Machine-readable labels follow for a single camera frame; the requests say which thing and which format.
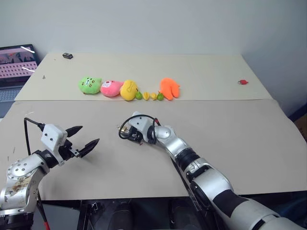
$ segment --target laptop keyboard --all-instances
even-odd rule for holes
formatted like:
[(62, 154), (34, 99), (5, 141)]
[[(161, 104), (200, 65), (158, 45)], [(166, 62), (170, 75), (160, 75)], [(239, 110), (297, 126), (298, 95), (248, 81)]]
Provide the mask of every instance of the laptop keyboard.
[(7, 89), (0, 90), (0, 102), (14, 101), (15, 97), (19, 93), (20, 89)]

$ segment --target small yellow fruit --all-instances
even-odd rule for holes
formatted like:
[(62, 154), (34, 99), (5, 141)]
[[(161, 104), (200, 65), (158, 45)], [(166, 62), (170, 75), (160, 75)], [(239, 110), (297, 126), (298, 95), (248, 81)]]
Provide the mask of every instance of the small yellow fruit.
[(148, 93), (148, 92), (144, 92), (144, 93), (143, 93), (143, 98), (144, 98), (145, 100), (148, 101), (148, 99), (149, 99), (149, 93)]
[(150, 97), (151, 97), (153, 100), (157, 100), (157, 94), (154, 93), (154, 92), (152, 92), (152, 93), (150, 94)]

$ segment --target black cable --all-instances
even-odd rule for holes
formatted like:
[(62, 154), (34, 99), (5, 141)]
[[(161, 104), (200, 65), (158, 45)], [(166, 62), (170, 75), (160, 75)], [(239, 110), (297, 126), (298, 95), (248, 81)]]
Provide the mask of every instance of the black cable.
[[(29, 144), (29, 137), (28, 137), (28, 127), (27, 127), (27, 121), (37, 125), (41, 131), (44, 130), (44, 127), (45, 127), (45, 124), (42, 124), (42, 123), (38, 123), (34, 120), (31, 120), (27, 117), (24, 118), (24, 134), (25, 134), (25, 141), (26, 141), (26, 144), (27, 144), (27, 150), (28, 150), (28, 155), (30, 156), (31, 155), (31, 151), (30, 151), (30, 144)], [(39, 194), (39, 191), (37, 193), (37, 203), (36, 203), (36, 207), (37, 209), (39, 210), (45, 224), (48, 225), (48, 221), (47, 221), (47, 217), (46, 217), (46, 214), (45, 214), (45, 211), (44, 211), (44, 207), (43, 207), (43, 203), (42, 203), (42, 200), (41, 200), (41, 197), (40, 197), (40, 194)]]
[[(127, 122), (129, 122), (131, 119), (136, 118), (136, 117), (149, 117), (150, 119), (153, 120), (153, 126), (154, 126), (155, 123), (157, 123), (158, 126), (161, 126), (161, 124), (159, 123), (159, 121), (158, 121), (157, 118), (154, 118), (154, 117), (152, 117), (152, 116), (145, 115), (145, 114), (134, 115), (134, 116), (132, 116), (132, 117), (129, 117), (127, 120), (125, 120), (125, 121), (123, 122), (123, 124), (120, 126), (120, 128), (119, 128), (119, 130), (118, 130), (118, 135), (119, 135), (119, 137), (120, 137), (121, 139), (128, 139), (128, 138), (130, 137), (130, 136), (123, 137), (123, 136), (121, 135), (121, 130), (123, 129), (123, 127), (125, 126), (125, 124), (126, 124)], [(156, 135), (155, 135), (155, 131), (154, 131), (154, 130), (153, 130), (153, 139), (154, 139), (154, 144), (155, 144), (156, 141), (157, 141), (157, 138), (156, 138)]]

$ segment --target toy fruit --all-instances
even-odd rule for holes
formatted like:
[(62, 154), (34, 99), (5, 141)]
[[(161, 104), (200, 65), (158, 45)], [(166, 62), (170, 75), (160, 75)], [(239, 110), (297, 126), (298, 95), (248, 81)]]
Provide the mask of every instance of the toy fruit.
[(150, 97), (151, 97), (153, 100), (157, 100), (157, 94), (154, 93), (154, 92), (152, 92), (152, 93), (150, 94)]
[(143, 93), (143, 98), (148, 101), (149, 93), (148, 92)]
[(142, 95), (142, 93), (141, 93), (141, 92), (136, 92), (136, 94), (135, 94), (135, 98), (136, 98), (136, 99), (138, 99), (138, 100), (143, 99), (143, 95)]
[(124, 81), (124, 84), (120, 89), (120, 95), (126, 101), (132, 101), (137, 91), (138, 86), (136, 85), (136, 83), (132, 80), (126, 80)]
[(100, 91), (101, 78), (85, 77), (79, 81), (79, 89), (86, 94), (96, 94)]
[(161, 90), (160, 92), (164, 95), (166, 99), (171, 101), (173, 97), (179, 97), (179, 87), (180, 85), (177, 84), (171, 78), (164, 78), (160, 83)]
[(123, 85), (123, 82), (116, 80), (107, 80), (102, 83), (100, 92), (107, 97), (114, 97), (119, 94), (120, 88)]
[(159, 101), (162, 101), (162, 100), (164, 99), (163, 93), (158, 93), (157, 99), (158, 99)]

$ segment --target table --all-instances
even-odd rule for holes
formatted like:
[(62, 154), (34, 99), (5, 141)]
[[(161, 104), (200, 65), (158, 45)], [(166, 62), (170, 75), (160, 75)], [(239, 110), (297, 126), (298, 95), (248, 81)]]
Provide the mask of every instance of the table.
[[(153, 115), (224, 173), (238, 194), (307, 189), (307, 147), (272, 99), (241, 101), (22, 101), (0, 122), (0, 168), (26, 157), (23, 118), (63, 128), (83, 125), (75, 148), (100, 142), (83, 159), (56, 166), (41, 182), (45, 200), (187, 196), (168, 155), (117, 136), (134, 111)], [(41, 132), (29, 125), (31, 150)], [(5, 183), (0, 173), (0, 184)]]
[[(181, 86), (180, 101), (271, 99), (241, 55), (73, 55), (69, 60), (60, 53), (47, 54), (15, 100), (123, 100), (84, 95), (78, 82), (85, 76), (132, 79), (141, 92), (158, 92), (162, 78), (173, 78)], [(249, 84), (239, 85), (241, 79)]]

